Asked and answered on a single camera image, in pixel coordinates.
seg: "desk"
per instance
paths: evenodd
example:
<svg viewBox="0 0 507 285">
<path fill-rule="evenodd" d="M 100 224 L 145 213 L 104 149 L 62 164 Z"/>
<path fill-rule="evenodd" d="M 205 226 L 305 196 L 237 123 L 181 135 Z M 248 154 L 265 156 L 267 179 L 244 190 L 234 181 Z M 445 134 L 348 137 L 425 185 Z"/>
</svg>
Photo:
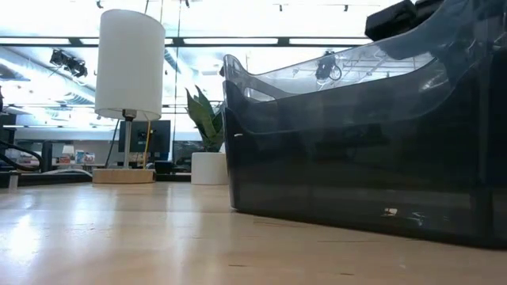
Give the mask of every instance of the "desk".
<svg viewBox="0 0 507 285">
<path fill-rule="evenodd" d="M 506 253 L 244 215 L 227 186 L 62 184 L 0 200 L 0 284 L 505 284 Z"/>
<path fill-rule="evenodd" d="M 65 167 L 67 168 L 74 168 L 74 167 L 81 167 L 83 170 L 92 172 L 93 168 L 104 168 L 105 165 L 103 163 L 55 163 L 53 164 L 53 167 Z"/>
</svg>

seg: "cylindrical lampshade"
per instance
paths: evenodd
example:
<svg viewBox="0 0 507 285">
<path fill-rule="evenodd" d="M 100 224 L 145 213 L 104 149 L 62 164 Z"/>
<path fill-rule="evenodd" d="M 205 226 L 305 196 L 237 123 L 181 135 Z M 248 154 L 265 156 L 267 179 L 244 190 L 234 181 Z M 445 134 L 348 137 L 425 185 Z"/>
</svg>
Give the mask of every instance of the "cylindrical lampshade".
<svg viewBox="0 0 507 285">
<path fill-rule="evenodd" d="M 145 14 L 120 9 L 102 14 L 97 114 L 123 119 L 122 110 L 131 109 L 136 120 L 160 119 L 165 35 L 162 25 Z"/>
</svg>

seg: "plastic storage tray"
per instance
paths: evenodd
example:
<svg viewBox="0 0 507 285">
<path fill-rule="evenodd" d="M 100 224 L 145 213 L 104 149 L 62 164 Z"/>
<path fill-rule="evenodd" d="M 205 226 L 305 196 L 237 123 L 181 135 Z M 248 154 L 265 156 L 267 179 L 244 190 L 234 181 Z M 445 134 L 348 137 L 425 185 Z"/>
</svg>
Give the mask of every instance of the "plastic storage tray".
<svg viewBox="0 0 507 285">
<path fill-rule="evenodd" d="M 239 211 L 507 244 L 506 0 L 447 0 L 416 29 L 266 74 L 225 58 Z"/>
</svg>

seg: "yellow cable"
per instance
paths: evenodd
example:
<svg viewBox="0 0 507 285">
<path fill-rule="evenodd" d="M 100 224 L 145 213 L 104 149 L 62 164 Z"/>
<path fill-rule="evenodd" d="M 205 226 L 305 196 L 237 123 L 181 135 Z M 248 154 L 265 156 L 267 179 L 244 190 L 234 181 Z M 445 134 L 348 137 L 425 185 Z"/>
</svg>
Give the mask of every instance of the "yellow cable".
<svg viewBox="0 0 507 285">
<path fill-rule="evenodd" d="M 148 145 L 150 144 L 150 137 L 151 137 L 151 122 L 148 121 L 148 132 L 146 135 L 146 146 L 144 147 L 144 155 L 143 155 L 143 169 L 146 169 L 146 159 L 147 159 L 147 153 L 148 153 Z"/>
</svg>

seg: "ceiling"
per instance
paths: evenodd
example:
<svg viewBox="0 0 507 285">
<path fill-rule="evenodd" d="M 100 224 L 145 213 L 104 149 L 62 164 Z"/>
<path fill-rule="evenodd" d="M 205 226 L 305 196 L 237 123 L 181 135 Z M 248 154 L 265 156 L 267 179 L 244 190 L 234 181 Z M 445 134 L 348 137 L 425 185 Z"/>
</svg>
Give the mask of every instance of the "ceiling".
<svg viewBox="0 0 507 285">
<path fill-rule="evenodd" d="M 396 0 L 17 0 L 2 4 L 2 36 L 96 37 L 101 14 L 110 9 L 136 10 L 161 20 L 166 36 L 364 36 L 366 16 Z M 0 47 L 4 111 L 27 114 L 45 125 L 113 126 L 116 121 L 93 113 L 97 47 L 58 47 L 86 62 L 88 76 L 73 78 L 49 63 L 53 47 Z M 223 57 L 234 55 L 247 70 L 264 73 L 315 59 L 330 47 L 168 47 L 182 72 L 165 61 L 164 112 L 184 112 L 185 88 L 198 85 L 211 100 L 223 99 L 218 75 Z"/>
</svg>

